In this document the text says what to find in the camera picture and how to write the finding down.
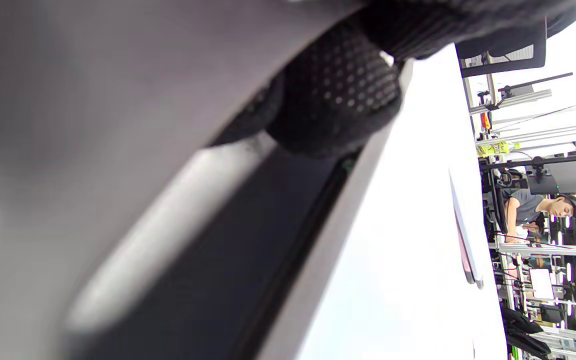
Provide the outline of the person's left hand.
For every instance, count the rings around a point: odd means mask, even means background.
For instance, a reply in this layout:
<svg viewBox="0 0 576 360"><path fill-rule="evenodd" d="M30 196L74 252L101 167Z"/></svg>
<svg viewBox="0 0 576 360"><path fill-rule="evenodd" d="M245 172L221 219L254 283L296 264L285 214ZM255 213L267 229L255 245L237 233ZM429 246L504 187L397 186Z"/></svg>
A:
<svg viewBox="0 0 576 360"><path fill-rule="evenodd" d="M210 142L266 132L287 151L340 157L400 111L402 68L450 44L512 52L576 22L576 0L370 0L308 44Z"/></svg>

